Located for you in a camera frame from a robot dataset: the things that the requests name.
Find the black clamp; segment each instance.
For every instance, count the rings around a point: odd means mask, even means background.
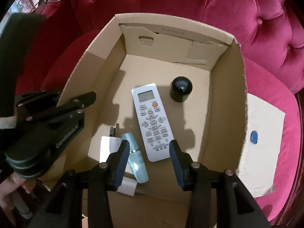
[[[262,210],[232,170],[223,173],[193,162],[176,140],[169,145],[177,184],[192,191],[186,228],[209,228],[211,189],[216,189],[218,228],[270,228]]]
[[[129,142],[123,140],[116,153],[92,170],[66,171],[27,228],[81,228],[83,189],[88,189],[89,227],[113,228],[107,191],[121,185],[129,153]]]
[[[1,182],[13,170],[23,178],[42,176],[84,128],[83,109],[95,102],[96,94],[86,93],[56,107],[59,96],[39,91],[16,97],[17,126],[0,134],[6,146],[1,148],[1,169],[6,169]]]

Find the white object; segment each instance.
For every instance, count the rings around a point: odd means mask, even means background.
[[[128,177],[123,177],[123,182],[118,187],[117,192],[128,195],[134,196],[135,189],[137,186],[137,181]]]
[[[118,151],[121,144],[121,138],[102,136],[100,141],[100,156],[99,163],[106,162],[111,153]],[[125,172],[133,174],[129,163],[126,166]]]
[[[274,191],[273,180],[283,133],[285,113],[252,95],[248,100],[248,126],[241,154],[238,177],[253,197]],[[257,144],[250,141],[252,131],[257,131]]]
[[[0,129],[12,129],[17,125],[17,110],[14,108],[14,116],[0,117]]]
[[[106,162],[111,153],[118,151],[121,144],[121,138],[102,136],[100,141],[100,158],[99,163]],[[126,166],[126,172],[132,173],[129,164]],[[134,192],[137,186],[137,181],[128,177],[123,177],[121,185],[118,187],[118,192],[134,196]]]
[[[148,159],[169,158],[169,143],[174,138],[156,84],[134,88],[132,95]]]

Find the finger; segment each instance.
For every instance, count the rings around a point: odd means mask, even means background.
[[[10,196],[6,196],[3,198],[3,200],[0,200],[0,207],[9,218],[13,226],[16,226],[16,220],[12,211],[15,208],[15,205],[11,201]]]
[[[26,180],[19,176],[16,172],[13,172],[8,178],[6,178],[0,184],[0,200],[7,196],[9,193],[15,191]]]
[[[82,219],[82,228],[88,228],[88,218]]]
[[[25,190],[25,192],[29,194],[35,188],[36,180],[35,179],[28,179],[21,186]]]
[[[0,207],[3,210],[13,210],[15,208],[15,205],[10,199],[10,196],[6,196],[3,198],[3,200],[0,200]]]

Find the cardboard box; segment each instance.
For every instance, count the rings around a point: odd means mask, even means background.
[[[177,76],[193,83],[184,103],[169,95]],[[56,179],[67,169],[95,166],[101,136],[118,123],[118,137],[133,132],[150,180],[142,186],[145,195],[109,193],[114,226],[184,227],[190,193],[177,185],[170,159],[147,159],[134,110],[131,89],[149,83],[157,85],[182,150],[209,169],[237,169],[246,134],[247,96],[235,37],[185,18],[131,13],[116,15],[103,28],[70,76],[59,105],[90,91],[96,92],[97,100],[85,110],[85,129],[45,179]]]

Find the blue round sticker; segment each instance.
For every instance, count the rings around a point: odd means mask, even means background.
[[[257,144],[257,132],[255,130],[251,132],[250,141],[253,144]]]

